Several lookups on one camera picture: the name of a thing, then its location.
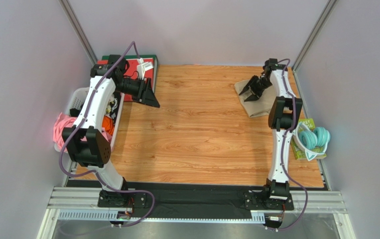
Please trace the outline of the beige t-shirt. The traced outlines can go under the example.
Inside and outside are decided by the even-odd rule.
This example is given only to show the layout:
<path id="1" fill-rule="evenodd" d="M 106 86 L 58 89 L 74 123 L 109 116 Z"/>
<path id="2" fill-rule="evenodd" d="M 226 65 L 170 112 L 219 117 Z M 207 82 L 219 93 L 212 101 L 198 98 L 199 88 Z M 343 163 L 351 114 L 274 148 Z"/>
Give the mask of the beige t-shirt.
<path id="1" fill-rule="evenodd" d="M 249 82 L 249 80 L 243 80 L 239 81 L 234 84 L 235 91 L 237 93 L 237 96 L 239 98 L 239 101 L 246 111 L 249 118 L 257 118 L 262 116 L 269 115 L 271 108 L 273 106 L 273 103 L 276 98 L 276 91 L 273 86 L 267 88 L 259 100 L 256 101 L 248 101 L 245 102 L 244 100 L 251 95 L 250 91 L 247 91 L 243 93 L 242 95 L 239 95 L 239 93 L 243 90 L 243 87 Z"/>

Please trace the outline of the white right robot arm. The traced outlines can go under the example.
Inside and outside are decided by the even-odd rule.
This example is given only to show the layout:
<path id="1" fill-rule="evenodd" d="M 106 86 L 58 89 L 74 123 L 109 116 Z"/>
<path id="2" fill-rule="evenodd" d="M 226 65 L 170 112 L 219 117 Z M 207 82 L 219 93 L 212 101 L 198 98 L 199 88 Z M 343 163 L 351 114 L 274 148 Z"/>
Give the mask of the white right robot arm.
<path id="1" fill-rule="evenodd" d="M 266 184 L 258 194 L 266 209 L 281 209 L 290 198 L 291 177 L 288 174 L 289 150 L 292 133 L 299 121 L 303 101 L 297 98 L 288 80 L 288 65 L 275 58 L 265 61 L 260 76 L 252 76 L 239 95 L 248 94 L 244 102 L 260 100 L 264 91 L 274 87 L 276 97 L 268 117 L 272 130 L 272 164 Z"/>

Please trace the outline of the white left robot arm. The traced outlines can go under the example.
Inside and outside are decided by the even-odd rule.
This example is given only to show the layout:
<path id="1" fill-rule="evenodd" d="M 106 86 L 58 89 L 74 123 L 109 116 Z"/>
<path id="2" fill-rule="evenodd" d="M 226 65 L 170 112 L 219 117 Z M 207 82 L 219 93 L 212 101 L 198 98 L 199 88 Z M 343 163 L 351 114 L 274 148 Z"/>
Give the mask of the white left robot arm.
<path id="1" fill-rule="evenodd" d="M 126 75 L 129 62 L 121 55 L 111 55 L 106 64 L 95 64 L 90 70 L 90 87 L 83 107 L 75 122 L 62 130 L 64 145 L 73 162 L 94 174 L 102 185 L 100 207 L 131 205 L 131 192 L 127 182 L 111 162 L 112 147 L 102 134 L 102 123 L 111 96 L 117 92 L 132 96 L 139 104 L 159 108 L 151 78 L 145 76 L 154 68 L 150 61 L 136 60 L 137 78 Z"/>

